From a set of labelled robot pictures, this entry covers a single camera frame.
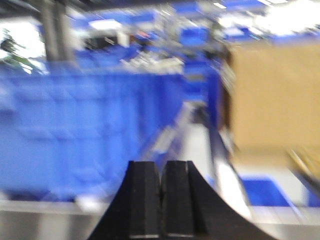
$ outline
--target stainless steel surface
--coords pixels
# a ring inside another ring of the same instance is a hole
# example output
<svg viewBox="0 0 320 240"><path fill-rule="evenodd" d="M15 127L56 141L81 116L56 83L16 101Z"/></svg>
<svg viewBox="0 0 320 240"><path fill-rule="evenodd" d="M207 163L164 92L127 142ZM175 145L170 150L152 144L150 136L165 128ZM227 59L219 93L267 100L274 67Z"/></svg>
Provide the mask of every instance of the stainless steel surface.
<svg viewBox="0 0 320 240"><path fill-rule="evenodd" d="M318 240L320 226L258 223L257 226L278 240Z"/></svg>
<svg viewBox="0 0 320 240"><path fill-rule="evenodd" d="M84 212L75 203L0 203L1 240L86 240L107 205Z"/></svg>

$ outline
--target metal pillar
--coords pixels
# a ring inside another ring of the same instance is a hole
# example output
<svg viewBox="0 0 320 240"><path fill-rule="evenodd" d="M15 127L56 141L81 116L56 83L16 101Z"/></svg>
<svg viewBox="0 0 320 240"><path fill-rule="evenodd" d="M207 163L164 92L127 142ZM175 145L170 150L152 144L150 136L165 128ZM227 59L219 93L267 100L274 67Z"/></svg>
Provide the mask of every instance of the metal pillar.
<svg viewBox="0 0 320 240"><path fill-rule="evenodd" d="M42 0L40 15L44 30L46 59L50 62L73 61L66 3L61 0Z"/></svg>

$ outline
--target cardboard box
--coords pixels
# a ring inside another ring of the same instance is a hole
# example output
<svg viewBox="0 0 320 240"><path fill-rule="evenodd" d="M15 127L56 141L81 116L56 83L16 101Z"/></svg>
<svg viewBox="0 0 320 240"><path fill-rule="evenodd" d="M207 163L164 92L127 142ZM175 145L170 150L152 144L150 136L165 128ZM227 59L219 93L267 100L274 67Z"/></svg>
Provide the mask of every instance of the cardboard box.
<svg viewBox="0 0 320 240"><path fill-rule="evenodd" d="M236 147L320 146L320 44L234 46L232 54Z"/></svg>

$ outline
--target stacked blue crates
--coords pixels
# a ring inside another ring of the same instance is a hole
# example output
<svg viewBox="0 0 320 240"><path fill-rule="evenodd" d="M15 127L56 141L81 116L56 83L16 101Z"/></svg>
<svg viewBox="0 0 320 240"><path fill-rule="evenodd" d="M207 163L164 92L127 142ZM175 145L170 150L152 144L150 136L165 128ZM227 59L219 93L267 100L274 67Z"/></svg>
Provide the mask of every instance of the stacked blue crates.
<svg viewBox="0 0 320 240"><path fill-rule="evenodd" d="M175 118L181 83L180 75L70 67L2 75L0 190L59 200L114 194L127 162Z"/></svg>
<svg viewBox="0 0 320 240"><path fill-rule="evenodd" d="M208 95L206 73L209 69L205 60L189 60L184 64L185 99L205 101Z"/></svg>
<svg viewBox="0 0 320 240"><path fill-rule="evenodd" d="M206 44L209 30L205 27L186 27L181 29L179 42L184 46L201 46Z"/></svg>
<svg viewBox="0 0 320 240"><path fill-rule="evenodd" d="M220 101L222 101L222 82L219 69L213 67L208 68L205 78L208 86L207 104L210 125L218 129L222 119L222 116L219 113L219 106L221 106Z"/></svg>
<svg viewBox="0 0 320 240"><path fill-rule="evenodd" d="M83 69L105 68L117 66L120 60L129 60L138 55L138 44L129 47L114 45L100 50L75 51L78 65Z"/></svg>

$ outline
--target open blue bin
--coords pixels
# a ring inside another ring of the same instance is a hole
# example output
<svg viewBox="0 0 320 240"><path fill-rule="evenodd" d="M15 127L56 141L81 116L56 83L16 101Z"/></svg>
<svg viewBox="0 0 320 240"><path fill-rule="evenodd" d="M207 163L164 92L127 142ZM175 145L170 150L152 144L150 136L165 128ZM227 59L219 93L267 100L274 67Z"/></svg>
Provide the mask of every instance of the open blue bin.
<svg viewBox="0 0 320 240"><path fill-rule="evenodd" d="M206 100L208 81L206 78L209 69L205 60L187 61L184 64L184 92L187 100Z"/></svg>
<svg viewBox="0 0 320 240"><path fill-rule="evenodd" d="M242 177L241 179L252 206L293 206L289 198L270 177Z"/></svg>
<svg viewBox="0 0 320 240"><path fill-rule="evenodd" d="M8 92L0 96L0 190L47 192L59 200L114 194L128 161L175 118L164 120L157 110L164 102L175 110L182 104L181 76L51 70L0 79Z"/></svg>

